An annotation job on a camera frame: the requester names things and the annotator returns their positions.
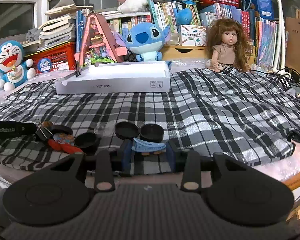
black rubber cap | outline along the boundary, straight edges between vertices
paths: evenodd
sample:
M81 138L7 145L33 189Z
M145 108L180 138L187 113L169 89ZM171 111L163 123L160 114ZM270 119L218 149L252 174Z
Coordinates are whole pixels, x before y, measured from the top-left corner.
M92 132L82 133L74 139L74 145L86 155L94 155L98 149L100 138Z
M51 133L52 134L65 133L65 134L73 135L73 130L65 125L53 124L51 127Z
M131 122L117 123L115 125L114 133L121 140L133 140L133 138L138 137L139 135L138 127Z
M230 172L214 182L207 189L213 212L238 225L261 227L285 221L294 203L292 192L268 176L254 175Z
M155 123L145 124L140 128L140 139L147 142L160 143L163 140L164 129Z

doll's brown curly hair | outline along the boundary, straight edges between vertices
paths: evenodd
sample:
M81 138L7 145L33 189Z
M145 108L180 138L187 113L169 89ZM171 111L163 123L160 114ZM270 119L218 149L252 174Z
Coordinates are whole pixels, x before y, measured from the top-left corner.
M216 20L208 30L207 47L209 52L213 53L213 46L221 44L221 35L226 31L236 31L237 43L234 45L235 60L233 66L242 72L249 70L248 61L245 57L249 49L248 40L243 32L242 25L232 19Z

black round pad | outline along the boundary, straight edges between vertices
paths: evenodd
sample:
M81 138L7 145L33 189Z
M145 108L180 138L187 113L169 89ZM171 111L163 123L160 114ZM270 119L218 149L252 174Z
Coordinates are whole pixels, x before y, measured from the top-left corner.
M74 145L87 155L94 155L98 149L100 138L92 132L80 134L74 139Z
M138 127L131 122L117 123L115 125L114 133L121 140L133 140L133 138L138 137L139 135Z
M67 172L47 172L12 184L3 195L3 206L12 220L30 226L63 223L89 204L85 185Z
M294 198L290 189L275 179L236 171L207 189L207 202L213 212L231 223L259 227L284 221Z
M145 124L140 128L140 139L147 142L160 143L163 140L164 129L155 123Z
M61 124L53 124L51 130L52 130L51 131L52 134L65 133L65 134L73 135L73 130L70 127Z

white box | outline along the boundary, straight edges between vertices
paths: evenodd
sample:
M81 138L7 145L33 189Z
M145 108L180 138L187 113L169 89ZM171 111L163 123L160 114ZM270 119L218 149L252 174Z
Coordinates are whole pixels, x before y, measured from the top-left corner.
M165 61L94 65L55 82L58 95L89 93L169 92L170 72Z
M207 46L207 27L201 25L180 25L182 46Z

plaid blanket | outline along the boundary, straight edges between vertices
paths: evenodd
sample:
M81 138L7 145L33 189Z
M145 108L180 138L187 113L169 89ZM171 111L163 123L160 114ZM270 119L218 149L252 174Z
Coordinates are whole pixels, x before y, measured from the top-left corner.
M0 120L52 121L102 139L99 149L115 149L122 140L115 124L157 123L164 140L202 155L224 152L251 166L290 156L291 135L300 138L300 102L277 81L235 69L215 73L192 69L171 75L169 93L57 95L54 82L28 84L0 106ZM35 171L66 156L32 136L0 140L0 163ZM164 154L134 154L130 174L169 172Z

